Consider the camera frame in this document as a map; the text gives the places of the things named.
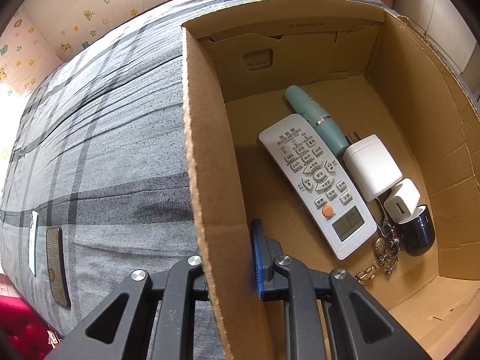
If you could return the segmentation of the small white charger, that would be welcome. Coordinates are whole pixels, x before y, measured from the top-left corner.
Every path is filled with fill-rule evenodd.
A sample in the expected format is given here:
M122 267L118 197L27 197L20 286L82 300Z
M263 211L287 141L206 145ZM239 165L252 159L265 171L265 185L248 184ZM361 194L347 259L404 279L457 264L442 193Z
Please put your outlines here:
M404 178L391 188L391 192L383 203L391 219L400 224L413 216L420 201L420 191L411 179Z

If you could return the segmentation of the beige wardrobe cabinet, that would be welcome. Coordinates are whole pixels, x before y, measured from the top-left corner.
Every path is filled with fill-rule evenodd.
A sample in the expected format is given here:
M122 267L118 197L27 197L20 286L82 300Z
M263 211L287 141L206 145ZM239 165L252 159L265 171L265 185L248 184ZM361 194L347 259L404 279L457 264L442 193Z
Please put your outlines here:
M450 63L479 100L479 43L450 0L394 0L394 9L411 19Z

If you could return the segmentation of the teal white smartphone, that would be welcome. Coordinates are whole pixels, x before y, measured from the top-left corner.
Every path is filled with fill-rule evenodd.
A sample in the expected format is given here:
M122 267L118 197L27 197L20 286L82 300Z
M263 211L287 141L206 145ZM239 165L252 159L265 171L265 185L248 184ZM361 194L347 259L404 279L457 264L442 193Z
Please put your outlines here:
M36 250L37 250L37 234L38 234L38 216L35 211L31 211L30 229L28 234L28 267L33 276L37 275L36 268Z

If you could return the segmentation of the black smartphone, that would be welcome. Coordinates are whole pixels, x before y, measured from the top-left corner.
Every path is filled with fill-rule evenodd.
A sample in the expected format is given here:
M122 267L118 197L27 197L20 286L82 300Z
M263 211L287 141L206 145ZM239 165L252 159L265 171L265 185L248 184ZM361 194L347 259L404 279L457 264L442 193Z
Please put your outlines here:
M46 231L46 262L52 297L61 307L70 310L71 301L64 266L63 232L61 228L48 228Z

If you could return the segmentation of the large white charger plug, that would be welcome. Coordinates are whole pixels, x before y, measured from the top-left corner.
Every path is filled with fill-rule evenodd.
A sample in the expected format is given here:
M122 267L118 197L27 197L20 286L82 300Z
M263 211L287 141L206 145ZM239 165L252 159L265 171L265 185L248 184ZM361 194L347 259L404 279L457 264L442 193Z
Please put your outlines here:
M396 161L375 134L349 145L343 153L343 163L366 202L385 193L403 177Z

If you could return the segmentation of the light teal tube bottle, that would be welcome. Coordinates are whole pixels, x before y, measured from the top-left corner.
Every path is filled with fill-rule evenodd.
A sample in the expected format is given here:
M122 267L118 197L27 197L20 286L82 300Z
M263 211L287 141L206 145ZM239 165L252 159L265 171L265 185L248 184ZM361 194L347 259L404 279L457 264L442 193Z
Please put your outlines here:
M319 102L296 85L285 91L285 98L293 110L306 119L337 158L345 152L349 143L341 128Z

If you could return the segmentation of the keychain with blue fob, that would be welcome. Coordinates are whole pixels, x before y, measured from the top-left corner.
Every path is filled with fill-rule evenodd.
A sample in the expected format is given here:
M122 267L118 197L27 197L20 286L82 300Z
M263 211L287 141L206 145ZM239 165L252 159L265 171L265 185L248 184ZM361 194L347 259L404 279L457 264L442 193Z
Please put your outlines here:
M378 238L373 244L373 262L363 271L358 271L354 278L362 285L372 281L378 272L390 276L400 259L400 239L393 219L387 213L379 197L374 200L381 213L377 221Z

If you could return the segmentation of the white air conditioner remote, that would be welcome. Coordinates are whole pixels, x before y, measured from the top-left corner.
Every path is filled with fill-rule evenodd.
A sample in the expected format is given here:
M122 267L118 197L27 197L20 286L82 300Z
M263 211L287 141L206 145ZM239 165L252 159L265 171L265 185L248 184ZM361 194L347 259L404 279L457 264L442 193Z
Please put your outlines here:
M377 224L347 172L298 114L288 115L259 134L320 228L337 259L358 250Z

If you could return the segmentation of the dark round glossy jar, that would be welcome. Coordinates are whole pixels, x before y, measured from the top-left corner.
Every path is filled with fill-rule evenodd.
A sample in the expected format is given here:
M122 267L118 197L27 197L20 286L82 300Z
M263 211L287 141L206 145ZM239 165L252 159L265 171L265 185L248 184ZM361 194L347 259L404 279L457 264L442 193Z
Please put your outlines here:
M434 223L428 205L419 205L408 220L398 224L405 252L414 257L431 249L435 242Z

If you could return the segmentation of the brown cardboard box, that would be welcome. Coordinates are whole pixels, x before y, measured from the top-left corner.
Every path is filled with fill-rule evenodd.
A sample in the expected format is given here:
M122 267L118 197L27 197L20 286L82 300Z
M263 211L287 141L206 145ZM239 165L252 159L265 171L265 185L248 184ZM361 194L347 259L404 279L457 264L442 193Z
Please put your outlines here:
M429 43L384 7L260 0L182 25L183 108L193 219L228 359L283 359L283 308L258 298L250 223L308 267L356 273L323 219L355 161L385 171L379 139L433 220L430 250L400 253L365 288L433 359L479 357L479 114Z

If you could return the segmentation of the grey plaid bed blanket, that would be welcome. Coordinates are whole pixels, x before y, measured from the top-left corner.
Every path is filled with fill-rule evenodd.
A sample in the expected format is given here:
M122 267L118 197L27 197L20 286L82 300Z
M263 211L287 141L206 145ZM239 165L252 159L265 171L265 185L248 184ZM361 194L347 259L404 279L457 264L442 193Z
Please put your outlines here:
M166 3L59 67L28 101L1 201L1 257L19 292L61 333L131 271L157 272L200 253L185 144L182 25L258 1ZM32 210L39 214L36 276L29 269ZM70 310L51 294L48 228L63 232ZM212 299L197 308L193 355L228 359Z

